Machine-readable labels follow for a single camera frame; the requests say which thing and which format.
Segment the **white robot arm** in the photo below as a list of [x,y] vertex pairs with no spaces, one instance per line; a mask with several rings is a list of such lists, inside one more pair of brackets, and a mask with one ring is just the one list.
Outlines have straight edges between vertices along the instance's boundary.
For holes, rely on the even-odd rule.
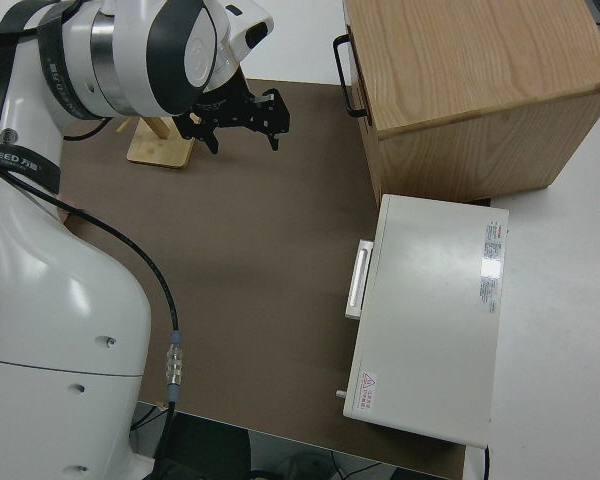
[[0,480],[158,478],[128,445],[150,331],[142,288],[4,171],[58,193],[63,135],[78,119],[173,116],[212,151],[214,128],[246,126],[277,148],[284,102],[252,95],[240,70],[272,27],[250,0],[25,0],[4,17]]

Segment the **cable connector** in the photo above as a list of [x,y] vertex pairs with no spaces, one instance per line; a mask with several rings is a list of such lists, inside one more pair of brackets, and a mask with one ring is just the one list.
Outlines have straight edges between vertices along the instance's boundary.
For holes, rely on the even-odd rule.
[[167,352],[167,390],[169,402],[177,402],[182,383],[183,351],[180,344],[180,332],[171,335],[171,345]]

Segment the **brown mat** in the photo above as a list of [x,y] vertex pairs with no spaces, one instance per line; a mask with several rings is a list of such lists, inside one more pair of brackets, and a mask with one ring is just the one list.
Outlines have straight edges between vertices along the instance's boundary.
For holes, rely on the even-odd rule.
[[[250,84],[275,85],[287,102],[291,133],[279,152],[235,129],[218,132],[217,156],[196,144],[184,170],[134,165],[125,160],[133,129],[116,134],[114,121],[66,144],[63,195],[136,240],[170,282],[184,335],[181,410],[460,479],[464,447],[345,418],[334,395],[347,386],[356,338],[344,318],[354,256],[377,221],[339,87]],[[140,398],[163,401],[170,322],[157,282],[117,240],[71,228],[145,287],[153,332]]]

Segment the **wooden box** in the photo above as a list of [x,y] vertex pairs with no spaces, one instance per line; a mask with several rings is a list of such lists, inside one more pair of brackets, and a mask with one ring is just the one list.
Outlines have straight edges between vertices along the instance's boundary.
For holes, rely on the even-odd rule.
[[584,0],[344,5],[378,204],[546,187],[600,116],[600,33]]

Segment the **warning label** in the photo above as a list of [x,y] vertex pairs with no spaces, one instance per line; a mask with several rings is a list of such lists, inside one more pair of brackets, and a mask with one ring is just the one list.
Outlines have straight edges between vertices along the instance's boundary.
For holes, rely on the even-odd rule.
[[482,311],[489,313],[496,313],[498,310],[503,234],[502,225],[497,221],[492,221],[487,225],[484,235],[478,305]]
[[377,384],[378,376],[375,373],[360,372],[360,378],[358,380],[358,399],[355,402],[356,409],[365,412],[371,411]]

